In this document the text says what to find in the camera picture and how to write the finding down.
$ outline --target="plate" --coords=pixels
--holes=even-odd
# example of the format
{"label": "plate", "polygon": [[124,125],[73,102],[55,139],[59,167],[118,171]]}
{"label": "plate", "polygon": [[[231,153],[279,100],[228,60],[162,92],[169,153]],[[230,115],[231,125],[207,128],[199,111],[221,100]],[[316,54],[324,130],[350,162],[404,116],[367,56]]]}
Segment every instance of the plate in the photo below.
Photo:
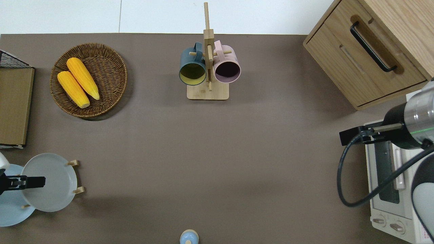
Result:
{"label": "plate", "polygon": [[[86,66],[96,86],[99,100],[89,96],[90,105],[79,108],[66,94],[57,74],[68,70],[66,61],[76,57]],[[71,48],[54,64],[50,76],[50,91],[56,104],[66,113],[79,118],[91,118],[106,113],[121,99],[127,86],[127,68],[122,57],[111,47],[100,43],[85,43]]]}
{"label": "plate", "polygon": [[55,212],[68,206],[77,189],[77,175],[68,160],[54,153],[42,153],[31,158],[22,175],[44,176],[42,188],[24,189],[24,199],[37,210]]}
{"label": "plate", "polygon": [[[9,169],[5,171],[7,176],[19,175],[23,167],[11,164]],[[0,195],[0,227],[11,226],[18,224],[27,219],[35,208],[30,206],[22,209],[21,206],[27,202],[21,191],[5,191]]]}

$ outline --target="pink mug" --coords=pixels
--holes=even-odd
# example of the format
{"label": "pink mug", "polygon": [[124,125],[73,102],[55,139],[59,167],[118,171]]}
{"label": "pink mug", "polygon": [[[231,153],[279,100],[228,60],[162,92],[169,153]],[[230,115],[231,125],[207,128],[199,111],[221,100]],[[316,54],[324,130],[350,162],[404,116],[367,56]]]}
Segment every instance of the pink mug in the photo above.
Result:
{"label": "pink mug", "polygon": [[223,83],[232,83],[236,81],[241,74],[240,64],[233,48],[228,45],[222,45],[220,40],[215,41],[214,45],[217,56],[214,57],[214,77]]}

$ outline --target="toaster oven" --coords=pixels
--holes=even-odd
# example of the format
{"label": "toaster oven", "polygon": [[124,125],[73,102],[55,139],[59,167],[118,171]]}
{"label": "toaster oven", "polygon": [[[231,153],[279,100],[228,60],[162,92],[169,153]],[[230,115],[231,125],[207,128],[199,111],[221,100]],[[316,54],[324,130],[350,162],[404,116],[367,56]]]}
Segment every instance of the toaster oven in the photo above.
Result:
{"label": "toaster oven", "polygon": [[[381,121],[365,124],[376,126]],[[395,169],[422,149],[405,150],[390,141],[365,145],[368,185],[371,192]],[[374,228],[414,244],[432,244],[411,202],[411,183],[420,162],[411,166],[370,200]]]}

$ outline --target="black drawer handle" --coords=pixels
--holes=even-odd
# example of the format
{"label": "black drawer handle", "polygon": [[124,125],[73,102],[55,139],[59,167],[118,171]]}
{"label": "black drawer handle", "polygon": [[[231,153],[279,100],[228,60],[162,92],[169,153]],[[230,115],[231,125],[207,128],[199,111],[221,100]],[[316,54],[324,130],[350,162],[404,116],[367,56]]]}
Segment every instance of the black drawer handle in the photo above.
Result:
{"label": "black drawer handle", "polygon": [[360,36],[360,34],[355,30],[355,27],[358,25],[358,21],[356,21],[350,28],[351,34],[354,36],[354,38],[358,41],[358,43],[365,49],[365,51],[371,56],[371,58],[377,63],[377,65],[384,71],[384,72],[390,72],[394,69],[396,69],[396,65],[389,68],[387,67],[383,61],[378,57],[378,55],[372,50],[372,48],[366,43],[365,40]]}

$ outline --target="black cable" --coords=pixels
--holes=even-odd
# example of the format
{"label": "black cable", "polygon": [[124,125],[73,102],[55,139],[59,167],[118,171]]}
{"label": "black cable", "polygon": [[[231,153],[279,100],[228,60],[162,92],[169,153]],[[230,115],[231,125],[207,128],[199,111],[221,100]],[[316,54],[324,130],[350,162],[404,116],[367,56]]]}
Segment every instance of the black cable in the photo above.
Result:
{"label": "black cable", "polygon": [[342,153],[341,159],[339,160],[339,166],[338,166],[338,176],[337,176],[337,185],[338,185],[338,194],[339,198],[341,199],[341,202],[347,206],[347,207],[359,207],[362,204],[366,203],[367,201],[371,200],[374,196],[376,196],[379,192],[381,192],[384,187],[386,187],[390,182],[392,182],[395,178],[397,178],[400,174],[402,174],[404,171],[406,171],[409,167],[411,167],[413,164],[418,162],[419,160],[423,159],[424,157],[428,156],[432,152],[434,152],[434,145],[428,146],[424,151],[418,153],[416,156],[414,156],[412,159],[410,159],[408,162],[403,164],[399,169],[394,171],[391,175],[389,175],[383,182],[381,182],[371,193],[366,195],[364,198],[356,201],[356,202],[347,202],[342,194],[342,187],[341,187],[341,175],[342,175],[342,165],[344,163],[345,156],[347,155],[348,150],[350,147],[356,143],[362,136],[369,135],[370,131],[364,131],[359,134],[357,134],[351,141],[348,143],[348,145],[345,147],[344,152]]}

